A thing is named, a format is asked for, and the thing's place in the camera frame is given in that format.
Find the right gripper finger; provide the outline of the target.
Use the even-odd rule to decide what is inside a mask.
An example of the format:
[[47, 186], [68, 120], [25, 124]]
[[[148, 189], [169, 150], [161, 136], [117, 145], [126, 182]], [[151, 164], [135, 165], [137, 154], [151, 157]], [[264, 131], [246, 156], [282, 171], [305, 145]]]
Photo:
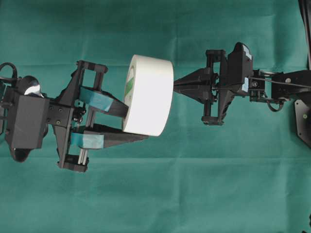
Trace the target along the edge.
[[205, 104], [207, 101], [211, 103], [215, 101], [210, 85], [175, 85], [173, 90], [201, 104]]
[[211, 68], [200, 68], [176, 81], [174, 85], [208, 85], [212, 79], [214, 72]]

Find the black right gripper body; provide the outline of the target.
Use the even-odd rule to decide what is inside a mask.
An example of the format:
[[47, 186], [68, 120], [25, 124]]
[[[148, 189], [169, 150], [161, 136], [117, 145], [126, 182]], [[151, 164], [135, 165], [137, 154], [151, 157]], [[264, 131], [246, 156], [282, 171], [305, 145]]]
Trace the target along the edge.
[[[224, 50], [207, 50], [207, 93], [210, 98], [204, 101], [204, 114], [202, 122], [206, 125], [223, 125], [223, 120], [235, 93], [233, 86], [227, 85], [228, 61]], [[217, 116], [211, 116], [211, 107], [218, 103]]]

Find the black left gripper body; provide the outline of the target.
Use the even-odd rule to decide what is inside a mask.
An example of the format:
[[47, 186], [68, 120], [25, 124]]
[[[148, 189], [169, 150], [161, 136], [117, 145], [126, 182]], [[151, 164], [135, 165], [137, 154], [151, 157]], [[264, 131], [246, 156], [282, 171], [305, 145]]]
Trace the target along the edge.
[[71, 74], [71, 80], [60, 95], [50, 102], [48, 111], [49, 124], [52, 125], [56, 137], [57, 153], [59, 156], [59, 168], [76, 172], [86, 172], [88, 165], [87, 150], [81, 149], [80, 155], [70, 155], [70, 142], [72, 123], [80, 122], [85, 114], [85, 107], [76, 107], [75, 102], [79, 99], [80, 89], [83, 83], [85, 70], [96, 72], [94, 88], [100, 90], [107, 66], [95, 64], [83, 60], [77, 62], [77, 69]]

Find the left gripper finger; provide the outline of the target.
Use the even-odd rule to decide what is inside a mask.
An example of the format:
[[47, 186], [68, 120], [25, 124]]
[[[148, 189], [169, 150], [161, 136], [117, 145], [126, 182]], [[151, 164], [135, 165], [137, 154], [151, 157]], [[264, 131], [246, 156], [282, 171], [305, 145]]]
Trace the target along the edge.
[[73, 128], [70, 133], [70, 144], [82, 149], [98, 150], [147, 138], [147, 135], [126, 133], [121, 129], [94, 124], [93, 127]]
[[116, 117], [126, 117], [128, 106], [106, 91], [96, 91], [90, 87], [80, 88], [79, 100], [98, 111]]

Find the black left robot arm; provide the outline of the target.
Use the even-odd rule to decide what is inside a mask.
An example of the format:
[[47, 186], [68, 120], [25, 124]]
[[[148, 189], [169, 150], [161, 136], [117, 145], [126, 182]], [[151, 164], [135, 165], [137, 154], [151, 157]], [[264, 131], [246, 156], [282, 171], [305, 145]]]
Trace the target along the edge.
[[67, 87], [49, 98], [35, 77], [20, 77], [16, 66], [8, 64], [12, 76], [0, 79], [0, 133], [15, 161], [22, 163], [41, 148], [49, 128], [56, 138], [59, 168], [76, 172], [87, 170], [89, 150], [146, 139], [95, 123], [97, 112], [123, 118], [128, 106], [101, 89], [107, 66], [83, 60], [76, 65]]

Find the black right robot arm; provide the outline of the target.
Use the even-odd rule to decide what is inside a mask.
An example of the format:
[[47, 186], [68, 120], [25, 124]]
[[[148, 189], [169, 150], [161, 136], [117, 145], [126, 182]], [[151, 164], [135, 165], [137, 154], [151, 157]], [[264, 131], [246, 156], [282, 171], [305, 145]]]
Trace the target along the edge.
[[243, 50], [226, 56], [224, 50], [207, 50], [207, 66], [173, 83], [178, 94], [194, 99], [204, 106], [202, 121], [206, 125], [223, 125], [226, 112], [235, 96], [263, 102], [281, 109], [291, 96], [297, 96], [307, 106], [311, 104], [311, 72], [290, 73], [254, 70], [252, 59]]

